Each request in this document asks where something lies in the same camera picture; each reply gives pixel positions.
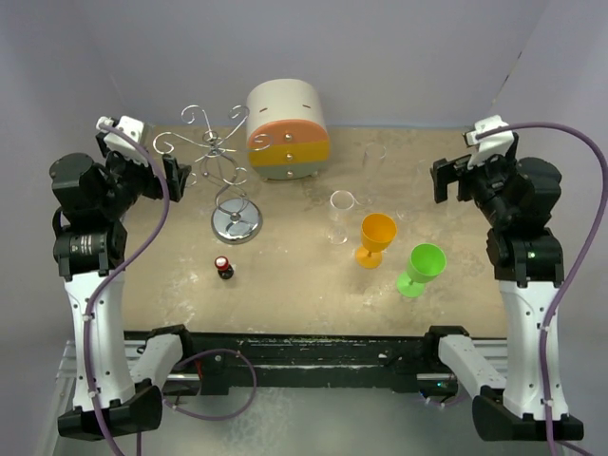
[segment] wooden tabletop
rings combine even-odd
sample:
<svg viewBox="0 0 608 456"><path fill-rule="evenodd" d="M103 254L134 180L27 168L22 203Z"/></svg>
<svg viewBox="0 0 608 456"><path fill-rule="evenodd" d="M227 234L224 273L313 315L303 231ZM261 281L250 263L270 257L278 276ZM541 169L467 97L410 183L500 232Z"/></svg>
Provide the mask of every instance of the wooden tabletop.
<svg viewBox="0 0 608 456"><path fill-rule="evenodd" d="M191 138L203 133L197 127L172 131ZM426 161L426 169L435 160L466 153L461 132L331 128L330 137L332 157L317 178L264 182L253 170L249 173L244 186L264 224L247 243L227 245L212 233L216 186L199 179L187 188L180 203L171 203L157 240L127 270L125 329L184 323L196 332L420 335L430 325L463 325L474 336L506 336L498 283L485 253L488 224L481 213L472 202L455 201L453 192L451 202L434 204L426 174L420 197L412 196L420 161ZM370 142L388 149L374 186L376 201L356 206L349 240L331 245L325 238L330 195L356 190ZM243 135L232 141L244 144ZM193 163L200 156L186 142L174 145L180 162ZM235 158L248 166L245 152ZM150 234L161 210L159 201L141 198L129 211L128 253ZM397 210L405 214L403 220ZM355 262L354 251L361 221L371 212L393 217L399 231L380 267L365 270ZM429 241L446 252L446 270L422 296L403 297L395 281L411 249ZM235 265L232 279L219 278L218 256Z"/></svg>

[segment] green cup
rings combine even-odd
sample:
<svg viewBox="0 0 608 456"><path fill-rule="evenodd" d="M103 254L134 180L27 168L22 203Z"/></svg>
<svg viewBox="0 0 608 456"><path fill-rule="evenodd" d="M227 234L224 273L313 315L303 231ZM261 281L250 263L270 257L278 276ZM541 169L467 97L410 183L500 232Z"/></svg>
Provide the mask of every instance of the green cup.
<svg viewBox="0 0 608 456"><path fill-rule="evenodd" d="M409 255L408 268L397 278L397 290L403 296L418 297L446 265L446 254L435 244L417 245Z"/></svg>

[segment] wall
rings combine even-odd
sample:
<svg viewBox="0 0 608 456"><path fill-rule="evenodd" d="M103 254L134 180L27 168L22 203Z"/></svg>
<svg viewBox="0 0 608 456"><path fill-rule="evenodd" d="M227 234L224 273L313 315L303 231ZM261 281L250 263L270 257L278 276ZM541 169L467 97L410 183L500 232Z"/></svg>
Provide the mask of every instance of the wall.
<svg viewBox="0 0 608 456"><path fill-rule="evenodd" d="M71 334L48 168L97 154L95 121L124 112L82 23L71 0L0 0L1 454L33 454Z"/></svg>
<svg viewBox="0 0 608 456"><path fill-rule="evenodd" d="M296 77L328 124L460 126L487 112L547 0L83 2L133 114L190 104L226 124L259 83Z"/></svg>
<svg viewBox="0 0 608 456"><path fill-rule="evenodd" d="M608 4L553 0L528 42L492 113L509 123L553 121L579 128L608 150ZM563 174L550 222L570 269L599 203L600 173L584 144L557 132L522 132L522 155L542 157ZM562 383L572 413L586 425L585 443L603 454L604 379L608 375L606 219L560 307Z"/></svg>

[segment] small bottle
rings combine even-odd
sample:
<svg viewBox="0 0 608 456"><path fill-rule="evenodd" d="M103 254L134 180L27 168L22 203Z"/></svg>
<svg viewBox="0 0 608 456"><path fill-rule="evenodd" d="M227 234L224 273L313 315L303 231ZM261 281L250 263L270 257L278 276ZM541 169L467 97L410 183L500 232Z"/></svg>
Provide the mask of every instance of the small bottle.
<svg viewBox="0 0 608 456"><path fill-rule="evenodd" d="M235 274L235 270L230 265L230 261L225 256L218 256L216 258L216 268L218 268L218 274L224 280L228 280Z"/></svg>

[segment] round metal base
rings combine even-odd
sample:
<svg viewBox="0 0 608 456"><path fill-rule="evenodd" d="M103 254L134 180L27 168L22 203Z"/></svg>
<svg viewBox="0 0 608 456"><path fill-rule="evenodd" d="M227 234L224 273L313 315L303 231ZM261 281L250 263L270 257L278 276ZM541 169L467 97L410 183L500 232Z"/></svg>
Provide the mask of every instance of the round metal base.
<svg viewBox="0 0 608 456"><path fill-rule="evenodd" d="M211 216L211 228L222 242L242 244L253 239L262 228L262 214L248 199L228 199L219 207L233 214L230 216L216 208Z"/></svg>

